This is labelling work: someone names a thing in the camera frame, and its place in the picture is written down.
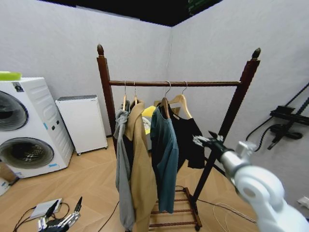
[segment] washing machine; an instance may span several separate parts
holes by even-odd
[[[19,178],[66,168],[72,152],[44,78],[0,81],[0,159]]]

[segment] teal t-shirt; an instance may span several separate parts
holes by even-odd
[[[159,211],[174,211],[178,145],[171,119],[157,107],[151,119],[152,166],[155,173]]]

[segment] black t-shirt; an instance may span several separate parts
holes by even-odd
[[[193,118],[184,119],[174,114],[169,105],[169,115],[175,130],[179,149],[178,169],[188,160],[189,168],[204,168],[204,148],[193,142],[194,135],[202,135]]]

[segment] ceiling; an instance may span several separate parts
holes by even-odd
[[[141,21],[175,26],[221,0],[43,0],[71,7],[85,7]]]

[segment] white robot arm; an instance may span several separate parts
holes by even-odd
[[[281,181],[270,171],[250,164],[254,144],[239,142],[233,151],[223,146],[221,136],[212,132],[211,135],[213,138],[196,136],[194,142],[217,152],[218,160],[238,195],[256,212],[261,232],[309,232],[305,217],[284,200]]]

